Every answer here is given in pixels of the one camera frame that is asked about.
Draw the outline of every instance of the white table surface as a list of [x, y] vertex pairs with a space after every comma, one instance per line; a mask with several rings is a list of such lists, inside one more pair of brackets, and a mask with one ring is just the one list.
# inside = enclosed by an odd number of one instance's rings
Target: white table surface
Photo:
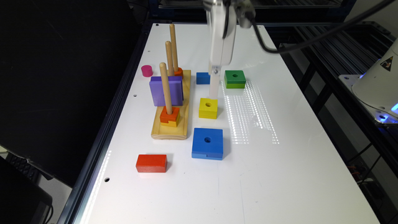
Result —
[[[82, 223], [379, 223], [284, 61], [261, 50], [253, 29], [237, 28], [221, 76], [243, 70], [246, 88], [220, 83], [216, 120], [198, 118], [209, 86], [195, 76], [208, 69], [209, 30], [175, 29], [179, 67], [192, 71], [188, 138], [151, 138], [156, 108], [139, 69]], [[166, 40], [168, 24], [154, 25], [139, 68], [151, 65], [160, 76]], [[191, 158], [194, 128], [223, 130], [222, 161]], [[166, 154], [166, 173], [138, 173], [139, 154]]]

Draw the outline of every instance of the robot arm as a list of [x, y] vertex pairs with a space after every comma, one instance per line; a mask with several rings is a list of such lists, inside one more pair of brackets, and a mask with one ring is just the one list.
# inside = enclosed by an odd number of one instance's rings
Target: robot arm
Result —
[[250, 0], [226, 1], [205, 0], [203, 2], [203, 5], [207, 10], [207, 23], [211, 29], [211, 50], [209, 60], [209, 97], [211, 99], [217, 99], [218, 96], [221, 67], [223, 65], [229, 65], [232, 60], [236, 33], [236, 20], [239, 21], [241, 27], [250, 28], [251, 23], [245, 18], [244, 14], [246, 11], [254, 12], [254, 8], [250, 3]]

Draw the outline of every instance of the blue square block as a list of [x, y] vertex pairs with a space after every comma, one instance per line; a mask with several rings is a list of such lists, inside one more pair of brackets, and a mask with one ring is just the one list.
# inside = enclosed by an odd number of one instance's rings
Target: blue square block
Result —
[[192, 158], [222, 160], [223, 154], [224, 145], [222, 129], [194, 129]]
[[210, 75], [208, 72], [197, 72], [197, 84], [210, 84]]

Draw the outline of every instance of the orange small block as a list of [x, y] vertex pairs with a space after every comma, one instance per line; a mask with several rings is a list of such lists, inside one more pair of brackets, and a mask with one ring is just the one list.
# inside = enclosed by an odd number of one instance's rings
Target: orange small block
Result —
[[163, 107], [162, 113], [160, 114], [160, 122], [168, 123], [169, 121], [177, 122], [177, 117], [180, 114], [180, 108], [173, 107], [173, 113], [167, 114], [166, 107]]
[[184, 72], [182, 71], [182, 68], [178, 68], [178, 71], [174, 72], [174, 76], [181, 76], [182, 79], [184, 79]]
[[166, 172], [166, 155], [138, 155], [136, 168], [138, 172]]

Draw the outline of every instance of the wooden peg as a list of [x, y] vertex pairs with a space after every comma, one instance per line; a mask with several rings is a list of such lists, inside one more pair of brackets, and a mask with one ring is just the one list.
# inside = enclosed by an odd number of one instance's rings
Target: wooden peg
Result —
[[160, 74], [162, 75], [162, 85], [163, 85], [163, 94], [164, 101], [166, 102], [166, 110], [167, 114], [173, 113], [172, 108], [172, 99], [170, 97], [170, 86], [169, 86], [169, 77], [167, 76], [167, 68], [164, 62], [160, 63]]
[[174, 71], [177, 72], [178, 71], [178, 58], [177, 58], [177, 42], [175, 40], [174, 24], [170, 24], [170, 36], [171, 36], [171, 40], [172, 40]]
[[169, 66], [169, 76], [174, 76], [172, 43], [170, 41], [166, 41], [166, 54], [167, 65]]

